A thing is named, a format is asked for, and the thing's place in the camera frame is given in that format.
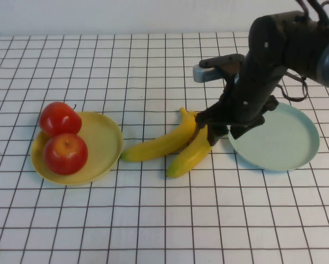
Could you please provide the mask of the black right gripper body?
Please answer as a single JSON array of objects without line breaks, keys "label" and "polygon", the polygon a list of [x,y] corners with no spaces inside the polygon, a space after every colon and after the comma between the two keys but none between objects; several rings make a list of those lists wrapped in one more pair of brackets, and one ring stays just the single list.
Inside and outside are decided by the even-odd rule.
[{"label": "black right gripper body", "polygon": [[275,109],[266,105],[277,102],[269,98],[283,75],[282,65],[264,65],[250,56],[244,58],[218,102],[219,121],[231,127],[235,139],[263,125],[263,114]]}]

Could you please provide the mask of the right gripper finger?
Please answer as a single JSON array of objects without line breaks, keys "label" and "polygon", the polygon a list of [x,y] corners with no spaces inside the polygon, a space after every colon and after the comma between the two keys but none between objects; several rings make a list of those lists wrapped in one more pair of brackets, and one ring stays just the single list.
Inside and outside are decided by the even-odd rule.
[{"label": "right gripper finger", "polygon": [[222,111],[218,108],[208,108],[199,112],[195,117],[195,121],[199,129],[204,128],[206,125],[214,130],[225,128],[222,121]]},{"label": "right gripper finger", "polygon": [[207,141],[210,146],[215,146],[215,144],[225,135],[228,134],[227,128],[208,128],[207,131]]}]

